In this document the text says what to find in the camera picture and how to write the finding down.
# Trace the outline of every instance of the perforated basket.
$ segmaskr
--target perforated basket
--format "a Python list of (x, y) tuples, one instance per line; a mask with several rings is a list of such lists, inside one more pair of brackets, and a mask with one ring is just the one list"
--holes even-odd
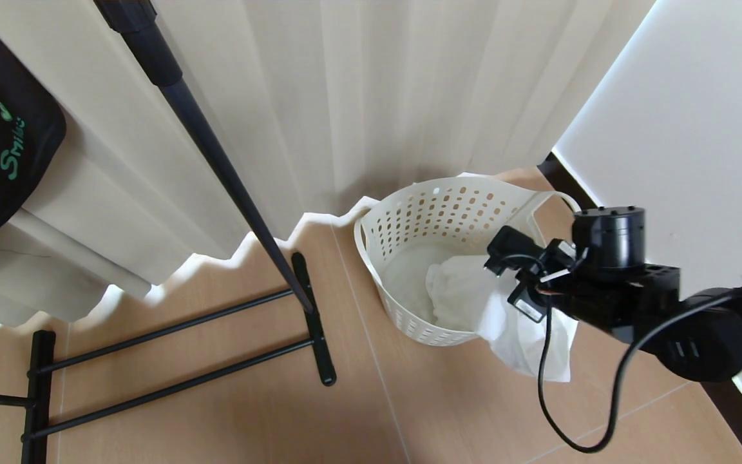
[(558, 191), (533, 191), (488, 177), (416, 183), (377, 203), (354, 224), (354, 240), (391, 321), (427, 345), (476, 338), (474, 332), (435, 325), (425, 290), (428, 267), (451, 256), (486, 255), (489, 241), (506, 224), (543, 246), (534, 211), (552, 196), (579, 211), (571, 197)]

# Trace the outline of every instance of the floor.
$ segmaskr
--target floor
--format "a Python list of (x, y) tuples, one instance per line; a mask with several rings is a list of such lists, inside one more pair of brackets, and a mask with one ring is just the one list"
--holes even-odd
[[(550, 189), (535, 169), (502, 179)], [(485, 343), (439, 349), (397, 331), (356, 253), (354, 217), (309, 217), (292, 236), (309, 263), (336, 385), (322, 387), (312, 353), (303, 349), (53, 435), (48, 461), (742, 462), (742, 447), (703, 389), (646, 354), (629, 368), (609, 448), (588, 456), (572, 451), (539, 411), (534, 379), (503, 366)], [(549, 237), (568, 236), (569, 214), (559, 200), (537, 219)], [(26, 392), (30, 334), (39, 327), (57, 332), (56, 356), (64, 358), (282, 288), (255, 243), (248, 238), (230, 261), (189, 262), (154, 304), (120, 296), (73, 324), (38, 314), (18, 329), (0, 328), (0, 393)], [(304, 328), (300, 307), (285, 298), (69, 367), (53, 377), (53, 421), (300, 340)], [(547, 385), (551, 413), (580, 443), (603, 434), (624, 349), (581, 325), (571, 383)], [(19, 460), (22, 428), (23, 412), (0, 406), (0, 463)]]

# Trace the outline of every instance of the green leaf logo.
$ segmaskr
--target green leaf logo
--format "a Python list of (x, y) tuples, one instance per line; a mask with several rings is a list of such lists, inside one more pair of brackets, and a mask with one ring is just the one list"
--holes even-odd
[(8, 111), (8, 108), (5, 108), (4, 104), (0, 102), (0, 114), (2, 115), (2, 119), (6, 121), (12, 121), (13, 117), (11, 116), (10, 112)]

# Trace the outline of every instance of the curtain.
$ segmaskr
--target curtain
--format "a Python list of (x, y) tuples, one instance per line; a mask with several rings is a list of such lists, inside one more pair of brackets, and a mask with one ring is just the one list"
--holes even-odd
[[(412, 182), (538, 164), (652, 3), (154, 5), (211, 126), (286, 238), (304, 211), (341, 215)], [(0, 38), (68, 117), (41, 185), (0, 230), (0, 250), (14, 252), (0, 251), (0, 321), (76, 320), (109, 283), (144, 296), (191, 253), (232, 255), (247, 224), (89, 0), (0, 0)]]

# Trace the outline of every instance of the floor seam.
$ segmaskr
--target floor seam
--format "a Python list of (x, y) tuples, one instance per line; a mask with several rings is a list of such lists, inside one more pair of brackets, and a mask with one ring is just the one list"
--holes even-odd
[(391, 394), (388, 393), (388, 387), (385, 384), (385, 377), (383, 376), (382, 367), (379, 366), (379, 360), (377, 360), (377, 353), (374, 350), (374, 343), (371, 342), (371, 334), (368, 332), (368, 326), (365, 323), (365, 317), (363, 316), (362, 309), (359, 308), (359, 298), (357, 297), (356, 291), (354, 291), (354, 283), (351, 282), (350, 273), (348, 273), (348, 266), (345, 264), (345, 257), (342, 255), (342, 247), (339, 246), (339, 240), (336, 238), (336, 232), (333, 224), (330, 225), (330, 232), (334, 237), (334, 243), (336, 244), (336, 251), (339, 253), (339, 260), (342, 261), (342, 268), (345, 271), (345, 277), (348, 279), (348, 288), (351, 288), (351, 294), (354, 296), (354, 306), (359, 314), (359, 321), (363, 324), (363, 331), (365, 332), (365, 340), (368, 340), (368, 347), (371, 349), (371, 357), (374, 359), (374, 365), (377, 366), (377, 373), (379, 374), (379, 381), (383, 384), (383, 392), (385, 393), (385, 399), (388, 400), (388, 408), (391, 411), (391, 417), (394, 419), (394, 427), (397, 429), (397, 435), (400, 437), (400, 443), (403, 446), (403, 452), (406, 455), (406, 462), (410, 464), (412, 459), (408, 454), (408, 447), (406, 446), (406, 438), (403, 436), (403, 430), (400, 428), (400, 423), (397, 420), (397, 412), (394, 409), (394, 402), (391, 401)]
[[(626, 417), (628, 417), (628, 416), (630, 416), (632, 414), (635, 414), (637, 411), (640, 411), (641, 409), (647, 408), (647, 406), (654, 405), (654, 403), (656, 403), (656, 402), (664, 399), (666, 396), (669, 396), (670, 394), (675, 393), (676, 391), (681, 390), (682, 388), (686, 387), (687, 385), (689, 385), (691, 383), (692, 382), (685, 382), (685, 383), (683, 383), (681, 385), (678, 385), (677, 387), (672, 388), (671, 390), (667, 391), (666, 393), (663, 393), (663, 394), (661, 394), (660, 396), (658, 396), (658, 397), (656, 397), (654, 399), (651, 399), (651, 400), (648, 400), (645, 403), (642, 403), (642, 405), (637, 406), (637, 408), (631, 409), (631, 411), (627, 411), (624, 414), (618, 415), (618, 423), (620, 422), (620, 420), (626, 419)], [(580, 435), (577, 438), (572, 438), (572, 441), (575, 441), (575, 443), (576, 443), (578, 440), (582, 440), (582, 438), (588, 437), (588, 435), (592, 435), (592, 434), (594, 434), (594, 432), (597, 432), (598, 430), (605, 430), (606, 429), (606, 426), (607, 426), (607, 423), (604, 423), (604, 425), (601, 425), (599, 427), (596, 427), (594, 429), (591, 429), (588, 432), (586, 432), (585, 434), (582, 434), (582, 435)], [(544, 452), (544, 453), (542, 453), (542, 454), (540, 454), (538, 456), (534, 456), (534, 458), (531, 458), (528, 461), (525, 461), (523, 464), (531, 464), (532, 462), (538, 461), (538, 459), (543, 458), (544, 456), (548, 456), (549, 454), (551, 454), (553, 452), (556, 452), (557, 450), (564, 449), (564, 447), (567, 447), (567, 446), (568, 446), (567, 444), (561, 443), (561, 444), (557, 445), (556, 447), (553, 447), (553, 449), (548, 450), (547, 452)]]
[[(73, 323), (68, 322), (68, 335), (65, 337), (65, 343), (64, 343), (64, 358), (68, 357), (68, 353), (70, 352), (70, 326)], [(65, 378), (68, 376), (68, 368), (65, 367), (62, 369), (61, 373), (61, 379), (60, 382), (61, 389), (60, 394), (62, 394), (62, 397), (59, 399), (59, 415), (62, 415), (62, 411), (64, 411), (64, 381)], [(61, 464), (61, 458), (62, 458), (62, 434), (64, 434), (64, 431), (59, 432), (59, 435), (56, 437), (56, 464)]]

